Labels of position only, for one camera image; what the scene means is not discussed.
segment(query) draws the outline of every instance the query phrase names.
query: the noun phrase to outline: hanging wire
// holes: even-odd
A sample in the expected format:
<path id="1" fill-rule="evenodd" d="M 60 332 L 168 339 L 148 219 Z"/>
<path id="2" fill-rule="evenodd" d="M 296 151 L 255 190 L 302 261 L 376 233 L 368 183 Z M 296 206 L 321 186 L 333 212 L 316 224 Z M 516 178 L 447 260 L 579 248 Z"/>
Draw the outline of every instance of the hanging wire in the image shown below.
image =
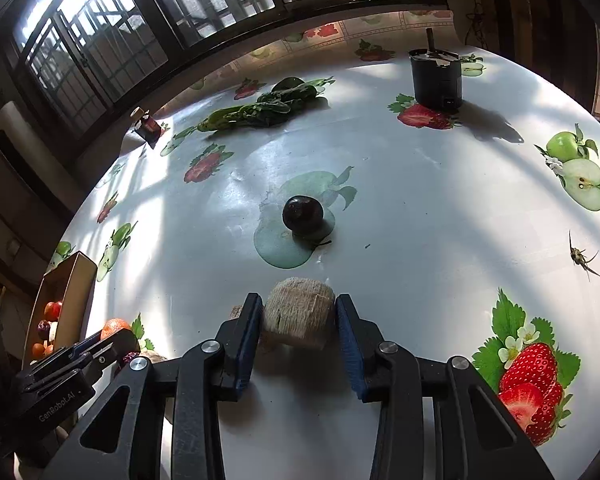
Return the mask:
<path id="1" fill-rule="evenodd" d="M 464 35 L 464 44 L 467 44 L 467 41 L 469 40 L 469 33 L 472 32 L 475 36 L 475 39 L 480 43 L 480 46 L 488 50 L 489 45 L 487 44 L 487 40 L 482 31 L 482 22 L 484 19 L 482 4 L 478 3 L 478 0 L 474 0 L 474 12 L 469 12 L 465 16 L 471 22 L 471 25 Z"/>

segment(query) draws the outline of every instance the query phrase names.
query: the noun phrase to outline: black cup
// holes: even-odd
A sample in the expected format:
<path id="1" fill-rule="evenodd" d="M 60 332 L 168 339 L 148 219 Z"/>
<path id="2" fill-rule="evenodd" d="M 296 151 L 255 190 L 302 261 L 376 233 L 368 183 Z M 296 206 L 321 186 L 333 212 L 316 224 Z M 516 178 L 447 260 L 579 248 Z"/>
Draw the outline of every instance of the black cup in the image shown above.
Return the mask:
<path id="1" fill-rule="evenodd" d="M 436 55 L 455 59 L 440 64 Z M 432 110 L 458 110 L 462 104 L 462 63 L 458 54 L 418 48 L 410 50 L 409 56 L 416 101 Z"/>

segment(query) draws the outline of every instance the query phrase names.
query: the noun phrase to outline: cork stopper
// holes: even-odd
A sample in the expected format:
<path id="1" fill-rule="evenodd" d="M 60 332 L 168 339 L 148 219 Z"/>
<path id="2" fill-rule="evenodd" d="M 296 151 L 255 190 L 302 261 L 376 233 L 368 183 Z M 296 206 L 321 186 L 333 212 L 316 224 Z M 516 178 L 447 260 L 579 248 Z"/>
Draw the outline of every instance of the cork stopper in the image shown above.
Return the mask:
<path id="1" fill-rule="evenodd" d="M 142 110 L 142 108 L 138 107 L 133 112 L 131 112 L 131 120 L 133 122 L 137 123 L 140 119 L 142 119 L 142 116 L 144 114 L 145 114 L 145 111 Z"/>
<path id="2" fill-rule="evenodd" d="M 322 349 L 334 330 L 335 294 L 307 278 L 287 278 L 271 291 L 262 331 L 268 342 Z"/>

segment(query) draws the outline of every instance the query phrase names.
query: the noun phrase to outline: blue gripper pad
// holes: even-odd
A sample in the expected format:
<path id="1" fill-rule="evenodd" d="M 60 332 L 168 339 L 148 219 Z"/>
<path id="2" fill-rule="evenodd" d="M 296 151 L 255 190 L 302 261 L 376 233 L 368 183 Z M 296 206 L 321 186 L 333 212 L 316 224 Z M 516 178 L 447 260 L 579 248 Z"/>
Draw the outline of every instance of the blue gripper pad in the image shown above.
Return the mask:
<path id="1" fill-rule="evenodd" d="M 362 400 L 368 389 L 365 384 L 364 361 L 349 316 L 345 310 L 344 302 L 340 298 L 336 300 L 336 319 L 338 336 L 340 337 L 340 351 L 342 352 L 345 370 L 349 376 L 351 389 Z"/>
<path id="2" fill-rule="evenodd" d="M 237 359 L 235 362 L 235 377 L 236 391 L 238 395 L 249 385 L 251 379 L 251 370 L 253 369 L 253 360 L 256 355 L 256 347 L 260 338 L 260 321 L 262 320 L 262 299 L 260 296 L 255 300 L 254 309 L 251 312 L 247 322 L 247 329 L 238 350 Z"/>

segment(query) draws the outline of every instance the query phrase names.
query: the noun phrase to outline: cardboard box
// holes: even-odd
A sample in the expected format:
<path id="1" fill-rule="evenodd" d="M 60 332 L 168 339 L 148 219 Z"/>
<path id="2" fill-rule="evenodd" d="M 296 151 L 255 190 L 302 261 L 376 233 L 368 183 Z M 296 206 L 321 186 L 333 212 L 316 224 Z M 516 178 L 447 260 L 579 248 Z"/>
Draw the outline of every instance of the cardboard box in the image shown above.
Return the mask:
<path id="1" fill-rule="evenodd" d="M 38 323 L 45 319 L 45 307 L 49 301 L 62 301 L 54 348 L 69 347 L 80 341 L 82 320 L 91 297 L 97 269 L 98 266 L 94 262 L 78 251 L 43 276 L 24 343 L 23 369 L 28 368 L 33 360 L 33 344 L 43 343 L 38 337 L 37 328 Z"/>

